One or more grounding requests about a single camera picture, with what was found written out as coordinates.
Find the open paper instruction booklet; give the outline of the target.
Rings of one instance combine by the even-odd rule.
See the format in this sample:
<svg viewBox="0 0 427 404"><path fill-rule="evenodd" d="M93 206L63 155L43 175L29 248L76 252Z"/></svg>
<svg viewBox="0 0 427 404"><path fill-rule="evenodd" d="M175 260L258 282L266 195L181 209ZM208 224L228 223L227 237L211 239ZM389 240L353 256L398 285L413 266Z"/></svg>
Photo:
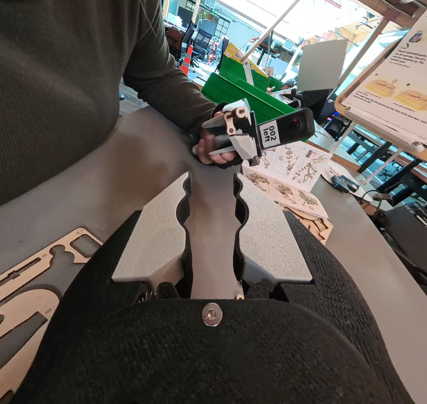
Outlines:
<svg viewBox="0 0 427 404"><path fill-rule="evenodd" d="M328 219L311 190L332 155L303 142L265 149L257 166L243 161L241 172L273 201L317 218Z"/></svg>

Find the laser-cut wooden parts sheet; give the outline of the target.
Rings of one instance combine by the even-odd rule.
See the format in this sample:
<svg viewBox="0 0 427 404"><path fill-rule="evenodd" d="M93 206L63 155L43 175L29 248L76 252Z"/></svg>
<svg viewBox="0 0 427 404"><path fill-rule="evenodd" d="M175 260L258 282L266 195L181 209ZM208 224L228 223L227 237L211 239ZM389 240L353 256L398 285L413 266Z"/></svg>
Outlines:
<svg viewBox="0 0 427 404"><path fill-rule="evenodd" d="M283 210L291 212L296 219L308 230L310 233L324 246L328 240L328 237L333 229L333 224L327 219L317 217L304 211L289 208L282 203L277 203Z"/></svg>

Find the white clipboard stand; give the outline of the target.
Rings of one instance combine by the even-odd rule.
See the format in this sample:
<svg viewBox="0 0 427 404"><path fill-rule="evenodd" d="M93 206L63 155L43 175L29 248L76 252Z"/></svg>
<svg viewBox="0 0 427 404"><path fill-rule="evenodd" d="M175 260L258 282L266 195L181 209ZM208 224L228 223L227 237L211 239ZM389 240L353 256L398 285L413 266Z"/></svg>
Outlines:
<svg viewBox="0 0 427 404"><path fill-rule="evenodd" d="M356 163L356 170L364 177L373 176L373 183L380 185L401 171L414 160L404 151L397 154L397 146L369 131L362 125L354 125L348 134L350 122L340 115L331 119L325 130L339 141L339 147Z"/></svg>

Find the large green plastic bin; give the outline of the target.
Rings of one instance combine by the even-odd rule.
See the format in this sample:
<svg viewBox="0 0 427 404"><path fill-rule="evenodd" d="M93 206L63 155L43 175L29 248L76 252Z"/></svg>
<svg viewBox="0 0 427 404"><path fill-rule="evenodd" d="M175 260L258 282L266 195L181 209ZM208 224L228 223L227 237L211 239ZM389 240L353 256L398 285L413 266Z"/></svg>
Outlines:
<svg viewBox="0 0 427 404"><path fill-rule="evenodd" d="M247 99L253 112L254 129L244 128L243 133L256 138L263 149L306 141L316 131L309 108L292 108L241 79L234 84L213 73L207 79L202 93L216 104Z"/></svg>

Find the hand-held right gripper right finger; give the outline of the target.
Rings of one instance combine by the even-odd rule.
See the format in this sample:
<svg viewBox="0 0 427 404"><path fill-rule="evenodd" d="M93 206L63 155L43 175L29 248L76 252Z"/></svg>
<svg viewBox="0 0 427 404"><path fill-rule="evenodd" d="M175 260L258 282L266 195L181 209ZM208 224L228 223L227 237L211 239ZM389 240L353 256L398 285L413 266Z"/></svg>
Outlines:
<svg viewBox="0 0 427 404"><path fill-rule="evenodd" d="M295 239L285 211L247 177L235 173L235 235L233 269L247 284L308 284L312 274Z"/></svg>

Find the person's left hand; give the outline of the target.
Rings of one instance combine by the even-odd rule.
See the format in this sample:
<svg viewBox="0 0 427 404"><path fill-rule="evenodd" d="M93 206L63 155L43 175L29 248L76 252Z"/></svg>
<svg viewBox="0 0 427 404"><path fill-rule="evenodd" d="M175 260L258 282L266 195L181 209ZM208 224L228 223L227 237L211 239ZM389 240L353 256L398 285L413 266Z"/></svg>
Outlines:
<svg viewBox="0 0 427 404"><path fill-rule="evenodd" d="M223 108L226 106L226 102L219 104L213 103L202 98L202 101L194 104L193 113L191 119L193 123L189 129L191 134L197 143L193 147L195 155L198 160L205 165L217 166L223 170L228 169L232 166L238 166L242 162L242 158L237 154L236 151L223 152L220 154L210 154L215 151L215 135L213 132L202 127L202 124L209 119L219 116L223 113Z"/></svg>

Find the small green plastic bin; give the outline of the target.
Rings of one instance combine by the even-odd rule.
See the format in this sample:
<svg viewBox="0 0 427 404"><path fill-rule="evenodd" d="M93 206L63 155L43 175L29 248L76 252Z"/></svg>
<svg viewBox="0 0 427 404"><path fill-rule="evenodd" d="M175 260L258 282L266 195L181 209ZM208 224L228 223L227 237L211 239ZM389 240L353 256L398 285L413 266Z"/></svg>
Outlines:
<svg viewBox="0 0 427 404"><path fill-rule="evenodd" d="M253 85L264 92L266 92L268 88L279 91L283 86L282 81L274 77L264 76L254 69L251 69L251 73ZM234 84L237 83L238 79L247 82L243 64L225 55L221 59L219 75Z"/></svg>

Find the black mesh office chair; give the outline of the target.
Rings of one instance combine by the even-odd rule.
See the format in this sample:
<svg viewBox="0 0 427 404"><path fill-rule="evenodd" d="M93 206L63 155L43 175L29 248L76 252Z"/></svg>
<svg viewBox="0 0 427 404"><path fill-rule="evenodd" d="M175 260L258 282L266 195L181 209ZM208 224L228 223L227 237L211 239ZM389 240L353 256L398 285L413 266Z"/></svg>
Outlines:
<svg viewBox="0 0 427 404"><path fill-rule="evenodd" d="M193 41L193 57L199 60L204 60L207 49L210 45L212 34L200 29Z"/></svg>

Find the white round plate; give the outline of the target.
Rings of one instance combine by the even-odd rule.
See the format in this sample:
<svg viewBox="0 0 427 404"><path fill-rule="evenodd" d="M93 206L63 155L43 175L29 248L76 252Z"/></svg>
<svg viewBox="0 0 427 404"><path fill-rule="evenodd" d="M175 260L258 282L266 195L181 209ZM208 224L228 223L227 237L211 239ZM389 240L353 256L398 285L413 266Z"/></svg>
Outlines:
<svg viewBox="0 0 427 404"><path fill-rule="evenodd" d="M334 161L329 161L328 162L328 166L325 168L325 170L323 171L323 173L321 174L321 176L323 177L323 179L325 179L329 184L331 184L331 177L333 175L344 175L346 177L348 177L350 180L352 180L353 182L357 183L359 185L358 182L356 182L356 179L350 174L350 172L348 172L345 167L341 166L340 164L334 162ZM359 190L355 193L353 192L349 192L349 194L360 198L366 202L373 202L373 199L371 198L370 194L363 189L363 187L360 186Z"/></svg>

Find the long pale wooden rod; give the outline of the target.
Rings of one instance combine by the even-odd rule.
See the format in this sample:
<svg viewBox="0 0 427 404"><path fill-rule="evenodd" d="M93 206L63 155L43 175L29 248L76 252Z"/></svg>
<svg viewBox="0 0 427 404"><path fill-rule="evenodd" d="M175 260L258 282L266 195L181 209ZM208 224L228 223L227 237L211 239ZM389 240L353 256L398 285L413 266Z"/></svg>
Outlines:
<svg viewBox="0 0 427 404"><path fill-rule="evenodd" d="M260 35L260 37L258 38L258 40L256 40L248 49L248 51L243 55L243 57L239 60L240 63L244 64L245 62L248 61L249 56L254 52L254 50L261 44L261 42L268 36L270 35L275 27L283 21L283 19L295 8L295 6L300 2L301 0L295 0L288 8L287 10L279 17L277 17L264 31L264 33L262 33Z"/></svg>

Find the person's left forearm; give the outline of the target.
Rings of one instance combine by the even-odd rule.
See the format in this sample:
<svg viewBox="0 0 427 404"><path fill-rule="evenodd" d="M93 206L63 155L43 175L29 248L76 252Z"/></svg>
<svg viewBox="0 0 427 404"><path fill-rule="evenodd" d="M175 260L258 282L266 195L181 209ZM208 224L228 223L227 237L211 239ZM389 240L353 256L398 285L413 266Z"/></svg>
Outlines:
<svg viewBox="0 0 427 404"><path fill-rule="evenodd" d="M202 123L217 108L177 67L165 41L159 48L135 46L123 81L138 98L188 134L199 134Z"/></svg>

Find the black equipment case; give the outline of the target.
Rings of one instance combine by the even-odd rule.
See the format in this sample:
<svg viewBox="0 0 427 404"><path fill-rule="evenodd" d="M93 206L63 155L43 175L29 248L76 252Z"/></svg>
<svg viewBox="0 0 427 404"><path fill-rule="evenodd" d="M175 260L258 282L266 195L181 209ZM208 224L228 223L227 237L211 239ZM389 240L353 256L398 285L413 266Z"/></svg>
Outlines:
<svg viewBox="0 0 427 404"><path fill-rule="evenodd" d="M399 242L426 241L427 204L410 202L394 206L386 212L383 227Z"/></svg>

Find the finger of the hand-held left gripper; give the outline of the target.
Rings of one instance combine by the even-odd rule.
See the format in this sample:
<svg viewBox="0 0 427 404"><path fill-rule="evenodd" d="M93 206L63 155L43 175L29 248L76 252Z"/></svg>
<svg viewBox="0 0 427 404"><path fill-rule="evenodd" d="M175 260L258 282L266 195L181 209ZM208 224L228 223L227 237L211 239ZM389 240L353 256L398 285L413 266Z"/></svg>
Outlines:
<svg viewBox="0 0 427 404"><path fill-rule="evenodd" d="M229 137L232 151L237 152L243 160L252 160L258 156L256 140L249 134L234 134Z"/></svg>
<svg viewBox="0 0 427 404"><path fill-rule="evenodd" d="M236 102L226 104L222 108L224 115L231 115L234 119L243 119L250 117L250 106L247 99L241 99Z"/></svg>

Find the small blue box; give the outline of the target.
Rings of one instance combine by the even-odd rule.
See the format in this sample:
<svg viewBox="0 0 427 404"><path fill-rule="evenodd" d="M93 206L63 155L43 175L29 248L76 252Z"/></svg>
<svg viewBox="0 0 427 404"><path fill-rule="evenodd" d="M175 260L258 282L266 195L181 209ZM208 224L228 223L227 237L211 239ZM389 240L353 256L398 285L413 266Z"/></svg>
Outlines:
<svg viewBox="0 0 427 404"><path fill-rule="evenodd" d="M331 177L332 186L343 193L357 192L360 186L344 175L333 175Z"/></svg>

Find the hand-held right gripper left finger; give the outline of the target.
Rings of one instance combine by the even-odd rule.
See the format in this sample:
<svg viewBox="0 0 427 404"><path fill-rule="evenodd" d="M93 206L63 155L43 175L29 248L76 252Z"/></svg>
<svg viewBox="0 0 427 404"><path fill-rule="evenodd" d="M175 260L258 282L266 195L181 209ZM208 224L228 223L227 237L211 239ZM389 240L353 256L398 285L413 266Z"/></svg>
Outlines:
<svg viewBox="0 0 427 404"><path fill-rule="evenodd" d="M192 252L185 226L191 192L188 171L144 205L112 274L114 283L145 283L155 291L169 282L180 297L191 297Z"/></svg>

